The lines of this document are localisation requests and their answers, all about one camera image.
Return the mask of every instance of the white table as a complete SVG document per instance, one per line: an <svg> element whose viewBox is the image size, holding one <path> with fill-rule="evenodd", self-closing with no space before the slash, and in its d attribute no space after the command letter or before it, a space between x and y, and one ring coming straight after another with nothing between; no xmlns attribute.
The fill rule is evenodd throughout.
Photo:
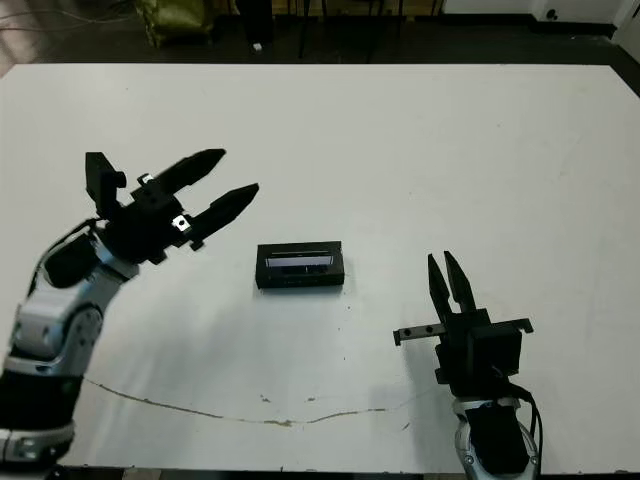
<svg viewBox="0 0 640 480"><path fill-rule="evenodd" d="M462 471L437 341L391 334L435 321L426 255L449 249L494 321L532 319L515 381L544 471L640 470L640 102L609 68L38 65L0 93L3 339L37 256L93 213L84 152L132 184L225 147L191 211L261 186L112 303L66 463ZM256 289L258 243L322 240L342 292Z"/></svg>

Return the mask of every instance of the black robot arm segment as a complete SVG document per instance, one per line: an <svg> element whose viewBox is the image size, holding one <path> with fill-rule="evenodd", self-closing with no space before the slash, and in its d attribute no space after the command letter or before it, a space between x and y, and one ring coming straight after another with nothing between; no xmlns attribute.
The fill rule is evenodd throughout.
<svg viewBox="0 0 640 480"><path fill-rule="evenodd" d="M402 328L393 332L396 345L403 341L438 337L440 367L436 379L448 384L456 397L454 412L460 419L456 450L467 475L479 478L533 478L539 473L542 425L533 397L512 384L518 373L522 331L533 332L528 319L491 323L486 309L478 309L471 285L456 259L445 252L449 288L433 255L429 255L429 292L439 324ZM529 430L516 417L519 400L532 405ZM539 449L533 441L540 424Z"/></svg>
<svg viewBox="0 0 640 480"><path fill-rule="evenodd" d="M46 465L68 450L82 378L121 285L140 263L165 259L169 246L201 247L251 203L257 184L228 192L194 217L174 196L211 172L224 153L205 150L156 178L143 175L124 206L116 199L124 173L102 153L87 153L87 192L98 218L45 252L18 307L0 377L0 463Z"/></svg>

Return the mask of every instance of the dark floor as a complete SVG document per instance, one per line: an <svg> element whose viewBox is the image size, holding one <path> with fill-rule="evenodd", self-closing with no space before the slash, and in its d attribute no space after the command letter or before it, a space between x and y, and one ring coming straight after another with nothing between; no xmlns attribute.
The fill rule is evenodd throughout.
<svg viewBox="0 0 640 480"><path fill-rule="evenodd" d="M5 0L13 10L42 5L71 4L75 12L95 18L118 14L118 21L88 24L55 32L0 31L0 75L2 63L27 62L176 62L176 63L364 63L372 39L372 63L555 63L611 65L640 95L640 66L604 35L543 33L526 18L496 21L494 16L472 22L457 22L451 16L398 23L386 16L371 18L311 19L305 54L298 58L301 19L277 17L275 40L261 54L253 53L237 17L220 17L209 44L183 43L161 49L147 43L144 27L132 6L120 2L118 11L107 0ZM20 17L27 26L41 29L66 28L78 23L70 18L39 14ZM5 25L0 21L0 29ZM25 43L28 44L24 54ZM15 51L23 47L23 54Z"/></svg>

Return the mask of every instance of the black box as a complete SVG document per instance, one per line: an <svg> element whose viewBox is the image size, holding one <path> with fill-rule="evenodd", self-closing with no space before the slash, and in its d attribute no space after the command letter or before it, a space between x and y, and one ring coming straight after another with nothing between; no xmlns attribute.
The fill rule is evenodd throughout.
<svg viewBox="0 0 640 480"><path fill-rule="evenodd" d="M258 288L317 287L343 283L341 242L258 245Z"/></svg>

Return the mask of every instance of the wire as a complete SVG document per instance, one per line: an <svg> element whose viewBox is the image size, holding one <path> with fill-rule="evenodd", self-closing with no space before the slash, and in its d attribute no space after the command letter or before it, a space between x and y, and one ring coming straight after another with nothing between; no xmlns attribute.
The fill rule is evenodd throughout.
<svg viewBox="0 0 640 480"><path fill-rule="evenodd" d="M542 417L540 416L540 411L536 405L536 401L531 397L531 408L533 409L534 416L538 417L538 426L540 427L539 431L539 440L538 440L538 476L542 475Z"/></svg>
<svg viewBox="0 0 640 480"><path fill-rule="evenodd" d="M51 244L51 246L45 250L45 252L38 259L38 262L36 263L36 267L33 270L33 275L31 276L31 283L29 284L29 292L27 293L27 297L29 295L31 295L33 290L36 288L36 277L38 276L38 270L40 269L40 265L44 261L44 259L47 256L47 254L49 252L51 252L51 250L56 248L58 245L60 245L61 243L65 242L69 237L71 237L72 235L75 235L76 233L78 233L83 228L86 228L86 227L93 228L96 225L96 223L98 222L98 220L99 219L97 219L97 218L87 218L83 222L81 222L78 225L76 225L75 227L73 227L71 229L71 231L69 231L69 233L65 234L64 236L60 237L58 240L53 242Z"/></svg>
<svg viewBox="0 0 640 480"><path fill-rule="evenodd" d="M528 404L531 405L531 426L529 427L529 434L531 438L534 439L536 434L536 423L538 424L538 465L537 471L538 476L542 475L542 417L540 416L540 410L538 410L538 406L536 405L536 401L531 395L531 392L525 390L519 385L515 383L510 384L511 391L516 398L524 400Z"/></svg>
<svg viewBox="0 0 640 480"><path fill-rule="evenodd" d="M109 9L112 9L113 7L121 7L123 5L126 5L129 2L129 0L121 0L119 2L115 2L113 4L111 4L109 6ZM14 30L14 31L26 31L26 32L62 32L62 31L66 31L66 30L73 30L76 28L81 28L84 27L86 25L91 25L91 24L103 24L103 23L116 23L116 22L122 22L125 20L130 19L131 17L133 17L134 15L127 15L125 17L119 18L118 15L119 13L117 13L116 11L116 15L115 17L109 17L109 16L104 16L104 17L100 17L100 18L87 18L87 17L83 17L81 15L77 15L75 13L72 12L68 12L67 10L60 10L60 9L51 9L51 8L43 8L43 9L36 9L36 10L28 10L28 11L24 11L24 12L16 12L16 13L12 13L9 15L4 15L2 17L0 17L0 20L6 20L8 18L14 18L14 17L22 17L22 16L26 16L26 15L36 15L36 14L57 14L57 15L63 15L65 17L69 17L72 18L74 20L78 20L80 22L83 22L80 25L71 25L68 27L60 27L60 28L34 28L34 27L3 27L0 26L0 31L6 31L6 30Z"/></svg>

